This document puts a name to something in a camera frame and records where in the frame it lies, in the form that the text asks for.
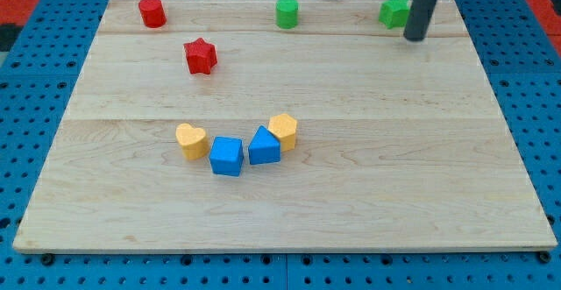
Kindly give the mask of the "grey cylindrical robot arm stick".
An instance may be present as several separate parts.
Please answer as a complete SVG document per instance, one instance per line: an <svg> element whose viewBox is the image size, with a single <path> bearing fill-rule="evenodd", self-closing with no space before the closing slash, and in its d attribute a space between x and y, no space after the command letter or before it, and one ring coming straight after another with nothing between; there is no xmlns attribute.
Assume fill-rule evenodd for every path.
<svg viewBox="0 0 561 290"><path fill-rule="evenodd" d="M437 0L412 0L403 37L411 42L423 41L427 35L430 20Z"/></svg>

